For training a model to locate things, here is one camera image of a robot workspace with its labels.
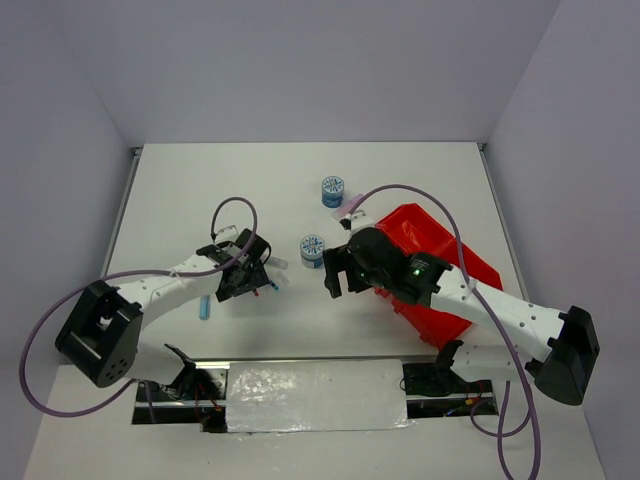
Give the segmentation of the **clear pen cap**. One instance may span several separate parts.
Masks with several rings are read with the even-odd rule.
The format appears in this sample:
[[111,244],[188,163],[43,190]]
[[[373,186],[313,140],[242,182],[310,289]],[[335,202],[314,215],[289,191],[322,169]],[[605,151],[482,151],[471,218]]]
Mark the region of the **clear pen cap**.
[[288,279],[288,277],[282,272],[282,271],[278,271],[275,273],[275,276],[277,277],[277,284],[283,287],[286,287],[289,285],[290,281]]

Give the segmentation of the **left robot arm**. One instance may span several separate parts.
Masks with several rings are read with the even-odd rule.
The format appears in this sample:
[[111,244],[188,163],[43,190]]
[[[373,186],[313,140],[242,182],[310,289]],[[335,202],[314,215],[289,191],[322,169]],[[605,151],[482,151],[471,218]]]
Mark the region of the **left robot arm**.
[[178,347],[140,342],[152,322],[182,305],[213,295],[220,303],[269,284],[263,260],[271,245],[249,229],[201,247],[165,275],[145,274],[121,285],[103,280],[86,287],[55,346],[95,386],[123,378],[150,380],[172,398],[189,396],[196,362]]

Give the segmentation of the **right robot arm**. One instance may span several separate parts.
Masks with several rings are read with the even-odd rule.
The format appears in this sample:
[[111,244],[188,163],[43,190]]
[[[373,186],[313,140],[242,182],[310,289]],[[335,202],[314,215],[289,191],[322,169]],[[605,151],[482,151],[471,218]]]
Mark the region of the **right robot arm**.
[[570,406],[583,402],[600,353],[586,310],[560,311],[511,296],[427,252],[406,254],[373,227],[325,250],[323,261],[324,285],[334,298],[342,294],[339,275],[344,273],[351,292],[379,288],[407,305],[452,314],[502,336],[506,353],[489,356],[449,342],[434,369],[442,389],[457,391],[480,379],[515,380],[527,372],[547,397]]

